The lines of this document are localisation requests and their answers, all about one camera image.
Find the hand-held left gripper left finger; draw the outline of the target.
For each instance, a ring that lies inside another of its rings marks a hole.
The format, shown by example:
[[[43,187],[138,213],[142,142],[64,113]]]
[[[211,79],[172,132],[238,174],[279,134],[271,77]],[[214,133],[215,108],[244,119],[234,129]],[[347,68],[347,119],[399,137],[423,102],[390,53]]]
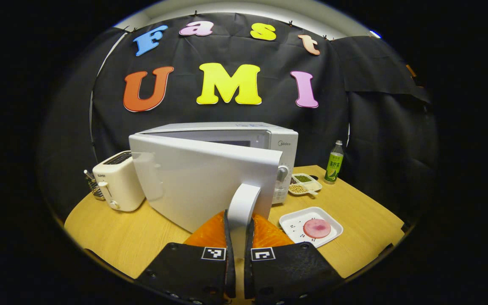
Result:
[[[184,243],[167,243],[137,277],[137,284],[178,305],[224,305],[236,297],[227,213],[215,214]]]

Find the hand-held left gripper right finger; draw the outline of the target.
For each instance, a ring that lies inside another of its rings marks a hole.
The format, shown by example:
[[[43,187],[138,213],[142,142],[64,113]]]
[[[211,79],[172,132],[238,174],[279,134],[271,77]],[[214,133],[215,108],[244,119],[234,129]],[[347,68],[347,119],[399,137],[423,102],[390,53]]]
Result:
[[[314,305],[344,279],[310,242],[294,243],[252,215],[244,258],[244,296],[255,305]]]

